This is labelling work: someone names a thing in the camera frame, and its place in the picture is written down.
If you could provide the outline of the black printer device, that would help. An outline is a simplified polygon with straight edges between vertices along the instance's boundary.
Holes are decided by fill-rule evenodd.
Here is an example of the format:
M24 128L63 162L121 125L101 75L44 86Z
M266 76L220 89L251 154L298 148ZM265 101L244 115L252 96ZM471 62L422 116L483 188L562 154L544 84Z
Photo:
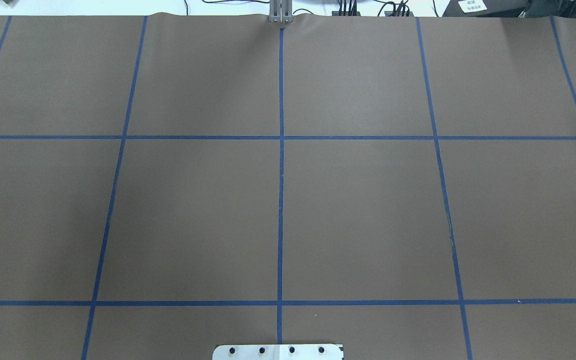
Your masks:
M576 19L576 0L451 0L441 18Z

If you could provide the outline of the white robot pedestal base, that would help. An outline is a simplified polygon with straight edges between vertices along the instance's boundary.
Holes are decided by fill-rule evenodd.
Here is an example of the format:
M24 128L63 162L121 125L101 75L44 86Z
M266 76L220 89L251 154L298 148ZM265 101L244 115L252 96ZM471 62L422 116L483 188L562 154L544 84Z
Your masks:
M231 344L219 345L213 360L343 360L342 344Z

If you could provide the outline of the aluminium frame post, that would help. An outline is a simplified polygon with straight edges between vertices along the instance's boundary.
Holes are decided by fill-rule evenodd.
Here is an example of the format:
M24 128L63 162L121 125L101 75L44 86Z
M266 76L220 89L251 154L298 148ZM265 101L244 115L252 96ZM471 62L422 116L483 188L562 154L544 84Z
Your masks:
M292 23L293 1L292 0L268 0L269 3L269 22L275 24Z

